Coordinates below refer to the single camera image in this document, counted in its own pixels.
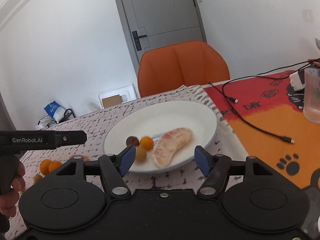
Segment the person's left hand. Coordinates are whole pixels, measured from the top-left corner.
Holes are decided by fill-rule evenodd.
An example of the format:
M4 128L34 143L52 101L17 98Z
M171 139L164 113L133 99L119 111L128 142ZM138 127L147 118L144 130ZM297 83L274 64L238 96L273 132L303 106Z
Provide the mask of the person's left hand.
M4 216L14 217L16 215L16 204L20 198L19 192L25 189L24 175L25 168L22 163L19 163L10 191L1 195L1 214Z

